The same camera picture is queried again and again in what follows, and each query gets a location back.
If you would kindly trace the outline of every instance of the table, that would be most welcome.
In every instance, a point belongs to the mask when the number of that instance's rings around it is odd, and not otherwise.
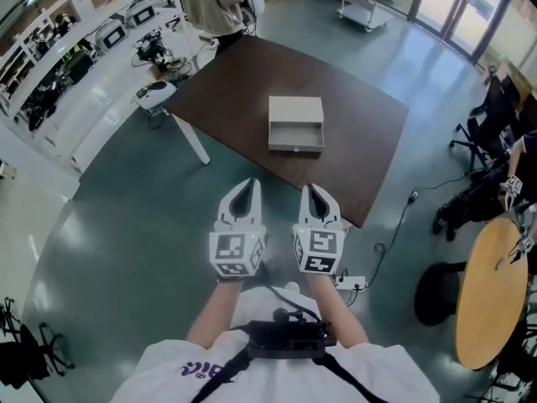
[[[492,361],[520,318],[528,261],[524,257],[510,264],[519,239],[517,227],[508,218],[498,217],[479,233],[467,263],[433,264],[418,284],[416,316],[434,326],[455,314],[456,355],[468,369],[480,369]],[[464,275],[459,290],[460,272]]]
[[[321,97],[320,154],[269,151],[269,96]],[[190,125],[292,186],[315,183],[361,227],[384,181],[409,109],[379,89],[298,51],[241,39],[164,104],[204,163]]]

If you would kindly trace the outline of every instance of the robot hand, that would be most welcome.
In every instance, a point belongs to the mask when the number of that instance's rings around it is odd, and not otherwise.
[[[514,204],[514,199],[522,191],[522,181],[513,175],[507,182],[500,184],[500,188],[505,190],[503,208],[505,209],[505,212],[509,212]]]
[[[516,263],[525,256],[528,255],[528,252],[534,247],[534,240],[527,232],[521,235],[519,242],[517,243],[516,248],[514,249],[514,258],[511,261],[511,264]]]
[[[293,226],[293,247],[300,271],[334,274],[345,235],[339,205],[332,196],[317,185],[304,186],[299,221]]]
[[[211,264],[222,278],[255,275],[266,247],[261,223],[261,184],[247,179],[220,202],[210,234]]]

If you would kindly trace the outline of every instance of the table leg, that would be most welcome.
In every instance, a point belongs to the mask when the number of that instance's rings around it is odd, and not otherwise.
[[[188,140],[188,143],[192,147],[192,149],[197,153],[199,159],[204,165],[208,165],[211,159],[209,158],[209,155],[203,148],[203,145],[201,144],[200,140],[198,139],[198,136],[192,126],[188,124],[186,121],[183,121],[181,118],[177,117],[173,113],[171,113],[171,116],[174,117],[175,122],[177,125],[179,125],[179,128],[183,132],[183,134],[186,137],[186,140]]]
[[[437,263],[423,274],[414,298],[414,311],[422,324],[436,326],[455,314],[460,287],[456,272],[465,266],[466,263]]]

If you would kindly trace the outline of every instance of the white t-shirt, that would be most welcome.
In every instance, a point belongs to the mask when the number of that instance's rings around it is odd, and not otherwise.
[[[315,301],[278,289],[288,299],[318,313]],[[275,309],[293,308],[265,288],[239,297],[232,327],[250,320],[271,321]],[[112,403],[190,403],[201,387],[248,343],[242,331],[224,332],[211,349],[166,340],[148,347],[133,375]],[[377,397],[388,403],[436,403],[429,380],[401,346],[382,348],[364,343],[349,349],[328,348],[338,363]],[[360,392],[311,360],[254,359],[248,369],[223,384],[206,403],[367,402]]]

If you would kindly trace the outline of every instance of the person in beige jacket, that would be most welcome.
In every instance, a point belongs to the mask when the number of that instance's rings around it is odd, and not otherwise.
[[[235,44],[244,35],[239,4],[244,0],[182,0],[189,21],[197,29],[218,38],[216,55]]]

